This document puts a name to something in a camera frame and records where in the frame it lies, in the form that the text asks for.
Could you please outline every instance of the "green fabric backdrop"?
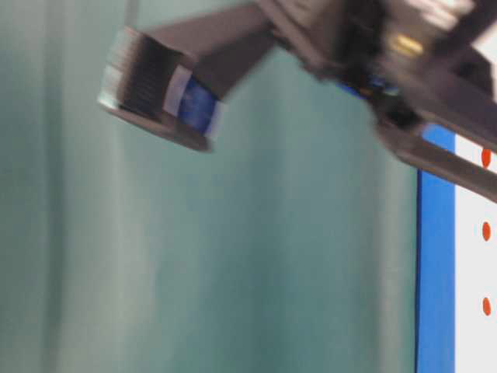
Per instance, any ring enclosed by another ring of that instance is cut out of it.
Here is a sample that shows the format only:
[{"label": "green fabric backdrop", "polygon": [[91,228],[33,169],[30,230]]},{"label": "green fabric backdrop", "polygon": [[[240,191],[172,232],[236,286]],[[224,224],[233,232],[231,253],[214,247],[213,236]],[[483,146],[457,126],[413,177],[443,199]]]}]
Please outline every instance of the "green fabric backdrop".
[{"label": "green fabric backdrop", "polygon": [[124,2],[3,1],[0,371],[413,371],[415,172],[367,108],[277,51],[171,145],[96,105]]}]

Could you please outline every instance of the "blue frame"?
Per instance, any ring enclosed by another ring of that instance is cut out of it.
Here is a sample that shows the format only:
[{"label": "blue frame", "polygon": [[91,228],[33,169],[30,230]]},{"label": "blue frame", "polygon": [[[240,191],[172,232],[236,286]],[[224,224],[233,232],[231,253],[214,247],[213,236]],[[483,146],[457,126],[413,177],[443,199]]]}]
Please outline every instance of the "blue frame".
[{"label": "blue frame", "polygon": [[[453,133],[433,126],[424,137],[454,152]],[[421,171],[418,184],[416,373],[454,373],[455,186]]]}]

